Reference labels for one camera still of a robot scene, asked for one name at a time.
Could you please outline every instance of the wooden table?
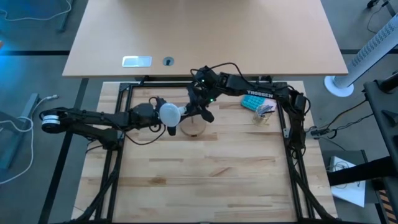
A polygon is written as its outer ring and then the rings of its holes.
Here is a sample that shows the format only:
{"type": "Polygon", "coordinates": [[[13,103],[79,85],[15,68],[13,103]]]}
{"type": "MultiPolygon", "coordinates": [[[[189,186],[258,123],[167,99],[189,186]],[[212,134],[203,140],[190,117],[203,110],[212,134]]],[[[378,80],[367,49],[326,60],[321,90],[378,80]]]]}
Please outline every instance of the wooden table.
{"type": "MultiPolygon", "coordinates": [[[[304,91],[302,82],[289,85],[304,91]]],[[[114,112],[118,88],[116,82],[103,84],[98,111],[114,112]]],[[[177,105],[188,101],[184,88],[140,88],[134,90],[132,106],[157,95],[177,105]]],[[[176,136],[165,133],[147,146],[125,142],[114,222],[296,221],[277,113],[260,128],[252,124],[252,111],[241,106],[241,97],[222,95],[209,110],[215,121],[200,137],[177,130],[176,136]]],[[[305,126],[312,125],[308,113],[305,126]]],[[[147,142],[158,134],[142,129],[128,135],[147,142]]],[[[310,189],[336,216],[318,141],[308,139],[306,146],[310,189]]],[[[105,154],[101,148],[87,154],[72,218],[98,193],[105,154]]],[[[301,202],[306,214],[303,197],[301,202]]]]}
{"type": "Polygon", "coordinates": [[[320,0],[90,0],[63,76],[186,76],[224,62],[246,75],[348,73],[320,0]],[[122,67],[129,55],[152,66],[122,67]]]}

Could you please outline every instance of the blue object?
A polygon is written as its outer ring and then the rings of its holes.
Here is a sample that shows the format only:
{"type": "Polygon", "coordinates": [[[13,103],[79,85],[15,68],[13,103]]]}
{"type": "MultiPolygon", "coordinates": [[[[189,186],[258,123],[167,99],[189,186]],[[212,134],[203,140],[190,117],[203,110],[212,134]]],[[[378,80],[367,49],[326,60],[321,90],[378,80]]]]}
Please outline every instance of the blue object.
{"type": "Polygon", "coordinates": [[[262,105],[266,99],[261,96],[245,95],[242,100],[242,106],[249,110],[255,111],[258,106],[262,105]]]}

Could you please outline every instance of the wooden tabletop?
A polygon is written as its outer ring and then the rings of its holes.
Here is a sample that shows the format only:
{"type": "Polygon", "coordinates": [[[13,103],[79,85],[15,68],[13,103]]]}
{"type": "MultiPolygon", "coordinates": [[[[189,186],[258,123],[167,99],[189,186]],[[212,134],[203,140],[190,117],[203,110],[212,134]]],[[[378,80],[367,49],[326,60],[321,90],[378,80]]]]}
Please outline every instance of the wooden tabletop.
{"type": "Polygon", "coordinates": [[[185,76],[224,62],[246,75],[348,73],[320,0],[90,0],[63,76],[185,76]],[[152,66],[124,68],[124,56],[152,66]]]}
{"type": "MultiPolygon", "coordinates": [[[[289,85],[304,91],[302,82],[289,85]]],[[[103,84],[98,111],[114,112],[118,87],[115,82],[103,84]]],[[[132,106],[157,95],[177,105],[188,101],[183,88],[140,88],[134,90],[132,106]]],[[[177,129],[176,136],[165,133],[147,146],[125,142],[114,222],[296,221],[277,113],[260,128],[252,124],[253,113],[241,106],[241,97],[222,95],[209,110],[215,121],[200,137],[185,136],[177,129]]],[[[308,113],[305,126],[312,124],[308,113]]],[[[147,142],[158,134],[142,129],[128,135],[147,142]]],[[[306,146],[310,189],[336,216],[318,141],[308,139],[306,146]]],[[[98,193],[105,155],[101,148],[86,155],[73,218],[98,193]]],[[[303,197],[301,202],[306,214],[303,197]]]]}

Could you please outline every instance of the white cable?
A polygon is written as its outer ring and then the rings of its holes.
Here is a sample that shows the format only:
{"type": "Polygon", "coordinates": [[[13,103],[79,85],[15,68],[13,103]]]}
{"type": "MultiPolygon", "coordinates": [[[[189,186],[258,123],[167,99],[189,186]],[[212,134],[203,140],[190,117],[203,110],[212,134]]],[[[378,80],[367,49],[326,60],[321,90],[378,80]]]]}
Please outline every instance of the white cable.
{"type": "Polygon", "coordinates": [[[24,17],[24,18],[19,18],[19,19],[8,19],[8,18],[7,18],[8,12],[7,12],[7,11],[5,11],[5,10],[3,10],[3,9],[0,9],[0,12],[4,12],[4,13],[5,13],[5,15],[4,15],[4,20],[5,20],[5,21],[9,21],[9,22],[22,21],[22,20],[27,20],[27,19],[36,20],[36,21],[49,21],[49,20],[51,20],[51,19],[53,19],[53,18],[55,18],[55,17],[57,17],[57,16],[60,16],[60,15],[65,14],[65,13],[68,13],[68,12],[70,12],[70,11],[72,10],[72,5],[68,2],[68,0],[65,0],[65,1],[66,1],[66,2],[68,3],[68,5],[69,5],[69,6],[68,6],[68,9],[67,9],[66,11],[60,12],[60,13],[58,13],[58,14],[55,14],[54,16],[49,17],[49,18],[43,18],[43,19],[41,19],[41,18],[24,17]]]}
{"type": "Polygon", "coordinates": [[[11,178],[8,179],[8,180],[5,180],[5,181],[0,182],[0,185],[5,184],[5,183],[8,183],[8,182],[14,180],[15,178],[19,177],[20,175],[25,174],[25,173],[30,169],[30,167],[32,166],[32,164],[33,164],[33,158],[34,158],[34,154],[33,154],[33,138],[34,138],[34,135],[33,135],[33,121],[32,121],[33,113],[35,113],[36,108],[37,108],[41,103],[43,103],[45,100],[51,100],[51,99],[57,99],[57,98],[58,98],[57,95],[45,97],[45,98],[43,98],[42,100],[40,100],[40,101],[36,104],[36,106],[35,106],[34,109],[32,110],[32,114],[30,115],[30,118],[23,117],[23,116],[18,117],[19,119],[22,118],[22,119],[26,119],[26,120],[30,121],[30,128],[28,128],[28,129],[26,129],[26,130],[21,130],[21,129],[17,128],[17,126],[16,126],[12,121],[0,121],[0,124],[2,124],[2,123],[11,123],[11,124],[14,126],[14,128],[16,128],[16,129],[17,129],[18,131],[20,131],[20,132],[32,131],[32,137],[31,137],[31,139],[30,139],[30,154],[31,154],[31,157],[30,157],[30,163],[29,163],[29,165],[28,165],[27,168],[26,168],[24,171],[22,171],[21,173],[15,175],[14,177],[11,177],[11,178]]]}

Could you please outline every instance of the floor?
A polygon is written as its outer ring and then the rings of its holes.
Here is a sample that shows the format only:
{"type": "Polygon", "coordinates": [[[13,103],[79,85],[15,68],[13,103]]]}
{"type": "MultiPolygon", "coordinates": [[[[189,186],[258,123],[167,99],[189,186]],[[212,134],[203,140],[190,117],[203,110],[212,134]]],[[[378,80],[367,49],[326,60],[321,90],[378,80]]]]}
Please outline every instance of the floor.
{"type": "MultiPolygon", "coordinates": [[[[323,7],[341,49],[360,49],[374,35],[366,29],[372,10],[366,9],[368,0],[322,0],[323,7]]],[[[51,21],[6,22],[0,19],[0,40],[5,42],[3,50],[69,50],[86,6],[87,0],[75,1],[67,29],[59,33],[62,18],[51,21]]],[[[392,7],[398,11],[398,1],[392,0],[392,7]]],[[[23,16],[47,17],[67,8],[62,0],[0,0],[0,9],[9,11],[10,18],[23,16]]],[[[370,23],[372,30],[380,29],[391,15],[386,8],[375,14],[370,23]]],[[[354,55],[344,55],[349,63],[354,55]]],[[[10,114],[18,115],[24,108],[31,93],[41,96],[58,94],[60,98],[40,106],[39,111],[57,106],[72,107],[79,88],[79,79],[61,77],[67,57],[0,57],[0,105],[10,114]]],[[[364,99],[361,93],[364,82],[388,77],[397,70],[398,55],[387,55],[373,66],[367,74],[355,83],[355,92],[347,98],[337,98],[323,87],[322,77],[301,77],[307,96],[312,102],[315,124],[321,125],[333,119],[339,112],[364,99]]],[[[111,79],[90,80],[82,108],[95,110],[102,82],[111,79]]],[[[367,103],[352,113],[343,116],[336,125],[356,121],[371,113],[367,103]]],[[[40,130],[37,115],[34,119],[34,156],[30,171],[12,182],[0,185],[0,223],[37,223],[44,203],[56,159],[62,144],[63,135],[48,134],[40,130]]],[[[387,155],[387,150],[373,117],[338,133],[335,142],[347,150],[364,149],[369,160],[387,155]]],[[[0,144],[5,139],[0,136],[0,144]]],[[[84,161],[86,139],[74,137],[68,154],[57,198],[50,216],[50,222],[64,222],[70,218],[80,172],[84,161]]],[[[327,141],[320,140],[322,151],[338,150],[327,141]]],[[[7,172],[0,171],[0,179],[8,179],[24,170],[30,161],[30,134],[26,134],[12,167],[7,172]]],[[[365,209],[335,199],[339,217],[346,221],[379,223],[376,209],[367,205],[365,209]]]]}

